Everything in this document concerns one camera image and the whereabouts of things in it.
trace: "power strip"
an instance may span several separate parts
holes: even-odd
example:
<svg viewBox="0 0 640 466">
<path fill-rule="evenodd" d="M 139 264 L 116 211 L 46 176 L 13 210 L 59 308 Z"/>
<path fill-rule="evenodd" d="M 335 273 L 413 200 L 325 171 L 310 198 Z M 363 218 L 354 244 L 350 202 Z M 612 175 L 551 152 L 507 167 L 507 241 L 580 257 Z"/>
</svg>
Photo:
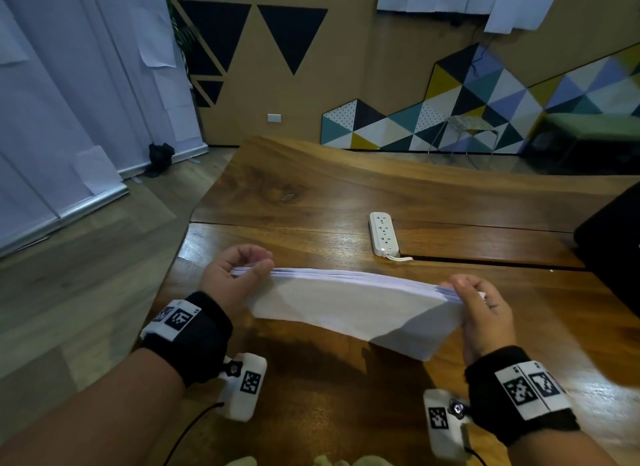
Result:
<svg viewBox="0 0 640 466">
<path fill-rule="evenodd" d="M 369 214 L 369 233 L 374 254 L 396 262 L 413 260 L 412 257 L 400 257 L 396 230 L 388 213 L 374 211 Z"/>
</svg>

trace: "wooden table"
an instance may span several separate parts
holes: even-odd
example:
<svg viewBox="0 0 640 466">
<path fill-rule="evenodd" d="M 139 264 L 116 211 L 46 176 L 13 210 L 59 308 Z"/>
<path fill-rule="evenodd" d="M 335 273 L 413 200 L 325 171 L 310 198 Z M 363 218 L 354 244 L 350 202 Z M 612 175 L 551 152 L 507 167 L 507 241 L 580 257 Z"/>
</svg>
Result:
<svg viewBox="0 0 640 466">
<path fill-rule="evenodd" d="M 202 198 L 148 319 L 196 289 L 224 248 L 256 243 L 278 267 L 349 269 L 438 283 L 453 273 L 492 281 L 513 307 L 518 340 L 562 382 L 583 429 L 620 464 L 640 462 L 640 320 L 572 251 L 580 222 L 637 181 L 629 176 L 522 176 L 374 158 L 290 140 L 245 143 Z M 394 219 L 403 255 L 372 254 L 367 218 Z M 380 455 L 396 466 L 446 464 L 431 454 L 427 388 L 467 395 L 461 335 L 426 363 L 338 333 L 243 316 L 229 352 L 267 358 L 252 420 L 204 416 L 171 464 L 310 465 Z M 184 427 L 218 395 L 188 390 L 148 464 L 161 465 Z M 472 426 L 490 465 L 506 450 Z"/>
</svg>

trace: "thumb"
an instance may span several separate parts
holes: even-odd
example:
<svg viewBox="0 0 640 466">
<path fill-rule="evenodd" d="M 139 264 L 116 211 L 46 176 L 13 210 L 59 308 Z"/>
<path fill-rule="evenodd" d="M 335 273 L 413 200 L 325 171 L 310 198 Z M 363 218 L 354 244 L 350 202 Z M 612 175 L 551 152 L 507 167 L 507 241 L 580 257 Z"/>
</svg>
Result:
<svg viewBox="0 0 640 466">
<path fill-rule="evenodd" d="M 243 293 L 243 297 L 251 294 L 258 284 L 273 270 L 273 260 L 265 259 L 235 279 L 234 285 Z"/>
<path fill-rule="evenodd" d="M 478 294 L 476 288 L 469 284 L 467 280 L 455 279 L 453 281 L 453 288 L 465 305 L 465 311 L 472 323 L 478 323 L 491 314 L 482 296 Z"/>
</svg>

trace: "white cord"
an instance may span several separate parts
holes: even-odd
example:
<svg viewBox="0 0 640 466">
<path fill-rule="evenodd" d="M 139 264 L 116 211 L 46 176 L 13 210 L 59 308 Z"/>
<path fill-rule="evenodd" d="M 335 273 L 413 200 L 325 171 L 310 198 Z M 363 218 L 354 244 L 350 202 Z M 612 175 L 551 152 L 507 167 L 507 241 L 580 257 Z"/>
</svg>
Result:
<svg viewBox="0 0 640 466">
<path fill-rule="evenodd" d="M 413 260 L 413 257 L 393 257 L 388 253 L 385 253 L 385 258 L 393 260 L 394 262 L 407 262 L 408 260 Z"/>
</svg>

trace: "floor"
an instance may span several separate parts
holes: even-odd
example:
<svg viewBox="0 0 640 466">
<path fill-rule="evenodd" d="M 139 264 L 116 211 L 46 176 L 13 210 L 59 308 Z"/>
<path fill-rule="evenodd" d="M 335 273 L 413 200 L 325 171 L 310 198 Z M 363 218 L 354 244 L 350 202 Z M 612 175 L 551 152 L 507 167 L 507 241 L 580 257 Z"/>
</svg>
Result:
<svg viewBox="0 0 640 466">
<path fill-rule="evenodd" d="M 0 444 L 126 357 L 196 202 L 235 149 L 212 148 L 0 260 Z M 372 153 L 533 173 L 517 156 Z"/>
</svg>

